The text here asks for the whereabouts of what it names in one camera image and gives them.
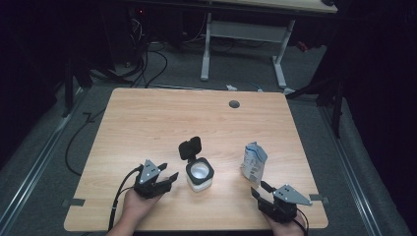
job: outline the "desk leg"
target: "desk leg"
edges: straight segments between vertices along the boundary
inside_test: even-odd
[[[209,80],[209,41],[211,37],[211,13],[208,13],[208,23],[206,28],[206,47],[205,54],[203,56],[203,66],[202,66],[202,81]]]
[[[291,36],[292,30],[294,28],[295,20],[291,20],[288,24],[288,27],[285,31],[284,37],[281,42],[281,47],[279,48],[279,52],[277,56],[272,57],[273,67],[275,69],[276,78],[278,80],[278,85],[285,89],[286,88],[286,82],[284,78],[284,74],[282,73],[282,67],[281,67],[281,60],[285,52],[285,48],[288,44],[289,37]]]

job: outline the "table surface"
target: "table surface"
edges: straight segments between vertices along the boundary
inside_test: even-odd
[[[230,100],[240,102],[231,108]],[[212,185],[198,193],[186,180],[187,162],[178,146],[202,139],[215,173]],[[282,93],[180,89],[117,88],[111,95],[74,199],[65,220],[69,231],[108,227],[110,209],[124,177],[145,160],[168,163],[158,178],[179,172],[138,230],[258,230],[269,226],[252,197],[253,186],[241,173],[245,145],[258,142],[268,154],[263,180],[279,188],[290,184],[305,197],[318,194],[288,103]],[[126,183],[133,186],[136,175]],[[272,201],[262,188],[260,193]],[[119,199],[116,221],[124,195]],[[311,228],[328,219],[321,202],[298,206]]]
[[[254,5],[258,7],[282,8],[318,13],[336,13],[337,8],[327,6],[322,0],[211,0],[230,4]]]

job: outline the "gray carpet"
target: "gray carpet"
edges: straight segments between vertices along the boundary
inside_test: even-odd
[[[152,48],[157,49],[160,46],[156,44]],[[227,49],[227,45],[215,49],[224,50]],[[152,82],[150,88],[169,85],[199,89],[226,89],[226,85],[233,85],[239,90],[257,90],[257,87],[260,87],[265,91],[282,92],[282,89],[277,86],[270,58],[255,54],[244,55],[240,53],[240,49],[236,46],[227,53],[213,52],[209,80],[201,82],[202,48],[184,47],[180,51],[166,46],[159,52],[166,56],[168,66]],[[291,89],[299,89],[309,83],[325,51],[324,47],[307,52],[301,52],[295,47],[287,48],[282,67]],[[163,67],[164,59],[150,52],[149,66],[145,73],[146,79],[152,78]],[[120,72],[126,69],[120,67],[118,70]],[[103,109],[112,90],[116,87],[125,86],[94,80],[94,86],[86,91],[86,97],[73,112],[71,121],[52,152],[49,164],[17,217],[9,235],[83,235],[83,232],[67,232],[63,227],[68,209],[63,207],[62,203],[74,196],[79,181],[79,177],[66,167],[64,156],[69,141],[86,122],[87,115],[83,113],[96,114]],[[2,190],[0,210],[2,212],[7,208],[43,145],[62,119],[60,117],[64,111],[62,90],[57,97],[58,103],[33,127],[21,147],[0,172],[0,189]],[[310,235],[368,235],[341,170],[332,135],[328,132],[327,123],[321,115],[320,109],[322,108],[316,107],[312,98],[314,98],[313,95],[305,95],[299,99],[289,100],[290,109],[319,192],[329,200],[329,203],[325,205],[328,227],[311,230]],[[343,113],[340,126],[341,140],[370,199],[377,219],[381,221],[380,226],[384,235],[409,235],[378,173],[369,161],[349,117],[346,104],[343,106]],[[76,171],[82,172],[84,168],[100,120],[101,116],[98,116],[93,123],[86,125],[71,145],[68,157],[71,166]],[[104,232],[94,232],[90,235],[104,234]],[[231,233],[217,232],[216,235],[231,235]]]

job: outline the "human hand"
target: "human hand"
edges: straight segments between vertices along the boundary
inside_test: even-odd
[[[273,236],[304,236],[304,231],[294,221],[289,223],[278,223],[266,214],[263,213],[263,215],[273,231]],[[297,216],[294,219],[306,228],[306,222],[299,211],[297,211]]]
[[[122,216],[120,216],[119,221],[108,232],[107,236],[131,236],[135,232],[138,224],[148,215],[150,210],[162,196],[163,195],[159,195],[152,199],[143,199],[135,192],[135,190],[128,190],[125,194]]]

